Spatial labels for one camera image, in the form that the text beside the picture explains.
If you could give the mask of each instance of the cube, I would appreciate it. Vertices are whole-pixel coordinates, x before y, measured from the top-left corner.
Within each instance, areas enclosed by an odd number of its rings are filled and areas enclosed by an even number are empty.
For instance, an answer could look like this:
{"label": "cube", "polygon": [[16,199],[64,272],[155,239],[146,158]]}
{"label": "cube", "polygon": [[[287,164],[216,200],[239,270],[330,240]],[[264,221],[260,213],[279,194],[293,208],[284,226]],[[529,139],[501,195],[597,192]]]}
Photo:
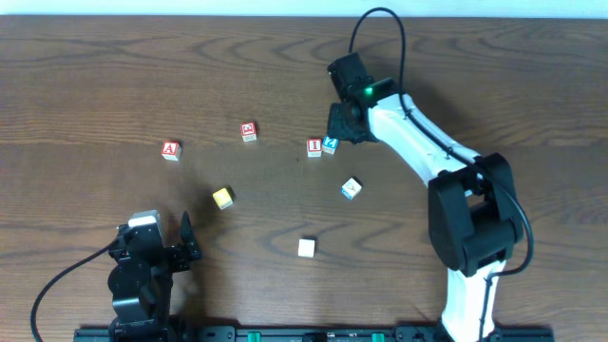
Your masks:
{"label": "cube", "polygon": [[334,154],[336,148],[338,148],[338,139],[332,139],[330,137],[325,137],[325,139],[323,139],[323,152]]}
{"label": "cube", "polygon": [[220,210],[224,210],[227,207],[232,205],[232,198],[230,197],[230,193],[226,188],[223,188],[213,194],[213,199],[216,200],[218,207]]}
{"label": "cube", "polygon": [[299,257],[314,257],[314,240],[301,238],[297,246],[297,255]]}
{"label": "cube", "polygon": [[320,139],[308,139],[306,141],[306,149],[308,150],[308,157],[321,157],[321,140]]}
{"label": "cube", "polygon": [[181,146],[179,142],[164,142],[162,145],[162,156],[166,160],[178,161],[181,155]]}
{"label": "cube", "polygon": [[342,185],[342,194],[347,199],[352,200],[361,191],[361,184],[354,179],[349,179],[344,185]]}
{"label": "cube", "polygon": [[256,123],[242,123],[240,125],[240,135],[244,142],[252,142],[257,140]]}

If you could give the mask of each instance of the yellow cube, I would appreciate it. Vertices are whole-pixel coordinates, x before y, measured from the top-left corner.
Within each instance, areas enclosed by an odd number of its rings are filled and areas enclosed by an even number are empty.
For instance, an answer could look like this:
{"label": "yellow cube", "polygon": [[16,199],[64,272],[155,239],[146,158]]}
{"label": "yellow cube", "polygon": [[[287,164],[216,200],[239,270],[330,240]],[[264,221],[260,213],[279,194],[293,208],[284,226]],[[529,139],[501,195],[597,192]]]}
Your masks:
{"label": "yellow cube", "polygon": [[216,200],[219,209],[223,210],[232,205],[232,198],[226,188],[223,188],[213,194],[213,199]]}

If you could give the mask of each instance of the white wall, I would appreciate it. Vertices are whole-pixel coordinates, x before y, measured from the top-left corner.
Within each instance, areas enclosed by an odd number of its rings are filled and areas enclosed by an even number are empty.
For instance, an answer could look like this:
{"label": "white wall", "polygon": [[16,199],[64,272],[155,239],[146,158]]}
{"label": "white wall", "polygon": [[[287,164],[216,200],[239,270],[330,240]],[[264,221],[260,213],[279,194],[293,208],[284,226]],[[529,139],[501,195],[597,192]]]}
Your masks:
{"label": "white wall", "polygon": [[0,13],[359,16],[376,6],[402,16],[608,18],[608,0],[0,0]]}

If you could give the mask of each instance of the wooden surface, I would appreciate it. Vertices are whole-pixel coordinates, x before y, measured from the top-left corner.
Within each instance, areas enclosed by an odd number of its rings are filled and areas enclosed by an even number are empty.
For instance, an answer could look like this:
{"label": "wooden surface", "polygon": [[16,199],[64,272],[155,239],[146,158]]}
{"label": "wooden surface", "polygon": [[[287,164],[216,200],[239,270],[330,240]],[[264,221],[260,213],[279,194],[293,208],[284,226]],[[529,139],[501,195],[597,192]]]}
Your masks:
{"label": "wooden surface", "polygon": [[[427,194],[381,143],[309,160],[336,101],[325,68],[355,19],[0,18],[0,340],[30,341],[42,287],[105,246],[134,212],[175,229],[191,213],[205,259],[176,276],[173,312],[243,325],[435,321],[446,269]],[[513,168],[536,235],[523,275],[501,280],[496,319],[559,341],[608,340],[608,23],[407,20],[407,88],[448,134]],[[397,76],[391,20],[356,46]],[[256,121],[259,141],[239,124]],[[182,141],[181,161],[161,144]],[[350,176],[364,183],[347,201]],[[230,185],[234,206],[210,194]],[[317,236],[314,259],[297,241]],[[509,261],[521,262],[524,244]],[[115,316],[102,256],[45,297],[46,341]]]}

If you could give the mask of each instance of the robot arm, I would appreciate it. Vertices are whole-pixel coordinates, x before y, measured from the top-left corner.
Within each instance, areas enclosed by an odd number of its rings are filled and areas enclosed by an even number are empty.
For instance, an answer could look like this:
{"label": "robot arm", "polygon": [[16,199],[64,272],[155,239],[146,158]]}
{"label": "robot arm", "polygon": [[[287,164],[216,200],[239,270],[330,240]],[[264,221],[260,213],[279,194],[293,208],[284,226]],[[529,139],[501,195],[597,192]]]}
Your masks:
{"label": "robot arm", "polygon": [[[332,138],[361,143],[383,142],[404,159],[428,187],[429,235],[439,258],[448,267],[447,302],[442,324],[457,342],[478,340],[484,309],[485,279],[501,271],[522,238],[512,207],[494,193],[491,184],[445,150],[409,120],[413,116],[430,134],[471,163],[479,163],[513,189],[508,163],[499,155],[482,158],[462,146],[429,120],[392,80],[378,83],[367,75],[356,53],[328,67],[342,100],[333,104],[328,124]],[[466,197],[484,195],[469,208]],[[491,313],[497,281],[489,288],[483,336],[494,331]]]}

